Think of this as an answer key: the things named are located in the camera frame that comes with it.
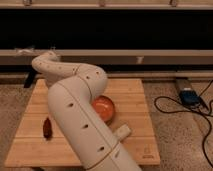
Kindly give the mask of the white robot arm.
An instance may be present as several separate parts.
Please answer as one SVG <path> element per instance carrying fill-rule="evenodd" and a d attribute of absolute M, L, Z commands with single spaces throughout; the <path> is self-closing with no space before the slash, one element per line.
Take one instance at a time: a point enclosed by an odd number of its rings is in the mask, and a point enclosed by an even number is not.
<path fill-rule="evenodd" d="M 93 109 L 107 86 L 105 71 L 62 62 L 52 51 L 32 60 L 48 86 L 48 109 L 86 171 L 142 171 Z"/>

